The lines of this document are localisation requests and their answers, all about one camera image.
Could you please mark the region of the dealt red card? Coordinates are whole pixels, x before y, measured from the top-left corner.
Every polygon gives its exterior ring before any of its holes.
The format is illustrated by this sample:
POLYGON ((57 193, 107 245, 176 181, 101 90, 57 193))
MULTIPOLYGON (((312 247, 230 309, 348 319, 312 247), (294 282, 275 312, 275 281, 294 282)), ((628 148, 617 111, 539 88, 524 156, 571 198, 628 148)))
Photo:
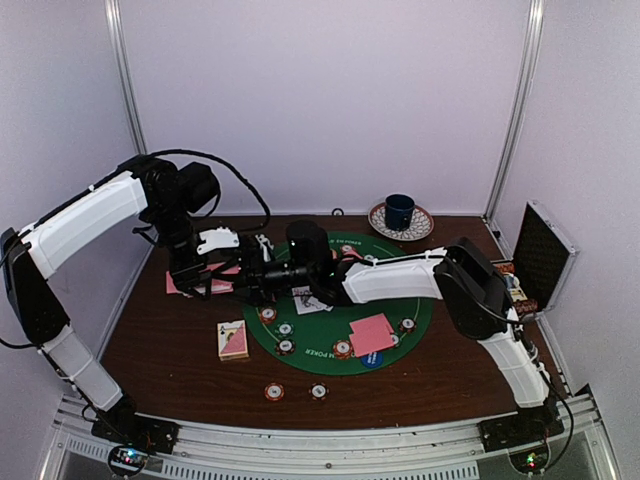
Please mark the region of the dealt red card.
POLYGON ((173 295, 173 294, 179 294, 180 291, 176 288, 173 278, 170 274, 169 271, 166 272, 165 274, 165 285, 166 285, 166 294, 167 295, 173 295))
POLYGON ((383 313, 352 321, 350 328, 354 334, 382 331, 392 334, 394 332, 393 327, 383 313))

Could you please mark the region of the red backed card deck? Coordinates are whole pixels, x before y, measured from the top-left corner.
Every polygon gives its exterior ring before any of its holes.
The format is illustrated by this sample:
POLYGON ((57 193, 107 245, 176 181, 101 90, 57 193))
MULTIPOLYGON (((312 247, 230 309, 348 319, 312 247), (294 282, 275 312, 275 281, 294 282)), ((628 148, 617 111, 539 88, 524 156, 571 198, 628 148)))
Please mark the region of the red backed card deck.
POLYGON ((234 265, 229 267, 228 269, 221 270, 220 267, 222 265, 223 262, 213 263, 209 264, 206 269, 207 273, 215 273, 215 275, 211 278, 210 288, 211 293, 214 295, 232 293, 234 287, 231 277, 240 273, 240 267, 238 265, 234 265))

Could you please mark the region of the green chips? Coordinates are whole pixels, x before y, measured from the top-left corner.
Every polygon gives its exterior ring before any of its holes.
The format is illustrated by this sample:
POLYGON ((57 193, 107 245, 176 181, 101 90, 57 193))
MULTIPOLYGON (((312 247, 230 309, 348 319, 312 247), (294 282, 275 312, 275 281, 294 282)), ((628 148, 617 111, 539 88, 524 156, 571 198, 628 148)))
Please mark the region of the green chips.
POLYGON ((276 326, 276 333, 280 337, 290 336, 293 334, 293 332, 294 332, 294 326, 291 323, 284 322, 276 326))

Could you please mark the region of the queen of hearts card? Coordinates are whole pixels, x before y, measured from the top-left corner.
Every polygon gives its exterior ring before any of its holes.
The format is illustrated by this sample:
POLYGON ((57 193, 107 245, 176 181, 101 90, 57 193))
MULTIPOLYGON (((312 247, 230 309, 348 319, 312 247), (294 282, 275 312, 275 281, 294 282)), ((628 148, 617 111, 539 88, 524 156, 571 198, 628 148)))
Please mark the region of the queen of hearts card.
POLYGON ((292 289, 292 295, 296 313, 298 315, 316 313, 323 310, 312 295, 309 286, 294 287, 292 289))

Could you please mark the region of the dark chips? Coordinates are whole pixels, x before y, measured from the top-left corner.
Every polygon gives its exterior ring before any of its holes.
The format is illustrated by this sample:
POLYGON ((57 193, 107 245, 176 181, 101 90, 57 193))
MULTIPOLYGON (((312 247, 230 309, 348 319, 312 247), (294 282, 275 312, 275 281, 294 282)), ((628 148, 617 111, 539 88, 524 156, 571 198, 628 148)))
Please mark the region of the dark chips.
POLYGON ((417 322, 413 318, 403 318, 399 324, 398 329, 401 333, 410 334, 417 328, 417 322))
POLYGON ((295 352, 296 344, 291 339, 281 339, 275 346, 275 351, 280 356, 291 355, 295 352))

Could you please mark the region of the orange poker chip stack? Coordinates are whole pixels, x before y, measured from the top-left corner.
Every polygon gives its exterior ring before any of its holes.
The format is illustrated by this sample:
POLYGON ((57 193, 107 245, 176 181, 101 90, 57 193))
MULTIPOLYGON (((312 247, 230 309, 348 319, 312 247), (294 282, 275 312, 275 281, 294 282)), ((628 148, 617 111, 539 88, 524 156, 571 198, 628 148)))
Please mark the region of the orange poker chip stack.
POLYGON ((284 386, 277 382, 271 382, 264 388, 264 396, 269 401, 280 401, 284 398, 284 386))

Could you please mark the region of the dark red poker chip stack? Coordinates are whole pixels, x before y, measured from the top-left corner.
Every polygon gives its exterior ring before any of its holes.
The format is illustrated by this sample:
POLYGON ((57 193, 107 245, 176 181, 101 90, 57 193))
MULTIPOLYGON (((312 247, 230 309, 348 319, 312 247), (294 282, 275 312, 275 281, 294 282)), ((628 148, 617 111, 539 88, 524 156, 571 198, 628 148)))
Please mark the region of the dark red poker chip stack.
POLYGON ((309 388, 309 395, 313 400, 324 401, 329 395, 329 388, 322 382, 313 383, 309 388))

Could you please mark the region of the blue small blind button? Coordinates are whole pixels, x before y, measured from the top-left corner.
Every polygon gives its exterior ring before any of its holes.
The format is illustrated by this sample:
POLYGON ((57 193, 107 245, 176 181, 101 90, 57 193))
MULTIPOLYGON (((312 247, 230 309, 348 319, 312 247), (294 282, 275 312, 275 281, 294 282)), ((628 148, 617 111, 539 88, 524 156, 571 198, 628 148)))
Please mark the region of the blue small blind button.
POLYGON ((372 352, 360 358, 361 364, 367 369, 380 368, 384 363, 382 352, 372 352))

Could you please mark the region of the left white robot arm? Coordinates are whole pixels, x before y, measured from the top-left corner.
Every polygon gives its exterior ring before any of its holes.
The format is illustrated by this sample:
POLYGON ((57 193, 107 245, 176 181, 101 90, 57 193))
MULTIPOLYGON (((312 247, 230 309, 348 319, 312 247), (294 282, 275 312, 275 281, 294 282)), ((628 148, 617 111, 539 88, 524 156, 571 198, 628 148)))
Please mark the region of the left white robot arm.
POLYGON ((143 421, 135 415, 131 398, 73 330, 48 280, 84 246, 138 216, 157 231, 159 244, 168 250, 174 286, 191 296, 208 297, 211 278, 191 216, 219 193, 217 178, 204 164, 177 168, 157 157, 136 156, 39 221, 2 234, 6 293, 28 347, 65 375, 123 444, 143 436, 143 421))

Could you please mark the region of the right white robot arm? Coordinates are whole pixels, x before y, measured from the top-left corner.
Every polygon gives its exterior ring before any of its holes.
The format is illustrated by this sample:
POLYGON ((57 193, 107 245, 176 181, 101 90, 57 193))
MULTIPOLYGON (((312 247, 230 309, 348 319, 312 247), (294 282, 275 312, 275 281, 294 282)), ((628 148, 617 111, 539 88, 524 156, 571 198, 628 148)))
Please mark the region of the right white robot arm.
POLYGON ((512 430, 519 440, 535 440, 551 424, 556 406, 552 383, 536 346, 523 332, 501 273, 467 238, 419 254, 390 259, 334 257, 327 232, 312 221, 286 230, 289 256, 278 260, 268 238, 243 235, 236 258, 236 286, 262 306, 293 287, 307 287, 328 306, 378 300, 429 298, 444 301, 456 330, 489 353, 517 405, 512 430))

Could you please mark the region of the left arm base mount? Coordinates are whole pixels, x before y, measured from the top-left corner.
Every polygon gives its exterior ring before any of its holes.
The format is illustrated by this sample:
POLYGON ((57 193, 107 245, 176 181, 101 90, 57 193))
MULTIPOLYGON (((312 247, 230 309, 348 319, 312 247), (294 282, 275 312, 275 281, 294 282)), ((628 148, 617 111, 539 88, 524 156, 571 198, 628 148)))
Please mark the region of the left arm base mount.
POLYGON ((114 443, 131 445, 147 453, 171 454, 179 430, 175 422, 136 415, 132 427, 117 430, 98 420, 91 427, 91 434, 114 443))

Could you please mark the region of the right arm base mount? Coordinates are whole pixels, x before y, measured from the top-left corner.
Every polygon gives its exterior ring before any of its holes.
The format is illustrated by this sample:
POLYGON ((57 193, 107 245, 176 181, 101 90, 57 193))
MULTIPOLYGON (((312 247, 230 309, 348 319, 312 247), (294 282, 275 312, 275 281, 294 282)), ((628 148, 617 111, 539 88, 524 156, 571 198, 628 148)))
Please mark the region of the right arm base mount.
POLYGON ((545 424, 521 415, 484 420, 478 424, 478 428, 484 451, 487 453, 541 443, 565 431, 560 419, 545 424))

